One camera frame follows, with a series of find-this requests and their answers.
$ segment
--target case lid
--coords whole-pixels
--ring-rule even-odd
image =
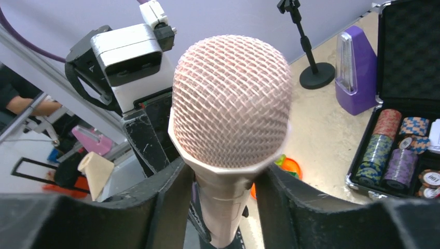
[[[440,1],[384,3],[379,15],[377,94],[386,102],[440,102]]]

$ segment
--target metal mesh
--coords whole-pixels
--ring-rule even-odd
[[[262,162],[285,139],[292,90],[290,67],[269,44],[237,35],[201,40],[174,74],[174,133],[208,165]]]

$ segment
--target purple poker chip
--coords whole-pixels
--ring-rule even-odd
[[[416,168],[417,159],[417,154],[411,150],[393,150],[383,181],[394,189],[408,188]]]

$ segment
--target poker chip case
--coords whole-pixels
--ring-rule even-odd
[[[372,199],[417,198],[419,176],[438,171],[427,150],[440,119],[440,1],[397,0],[379,13],[377,98],[346,184]]]

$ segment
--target microphone stand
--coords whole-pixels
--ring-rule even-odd
[[[335,78],[335,68],[333,65],[320,62],[316,63],[312,54],[312,46],[309,38],[304,34],[303,26],[301,25],[301,14],[298,8],[300,3],[298,0],[281,0],[277,4],[277,8],[281,14],[286,11],[290,13],[293,23],[296,24],[301,36],[302,50],[306,53],[310,66],[299,76],[299,83],[305,89],[318,89],[327,86]]]

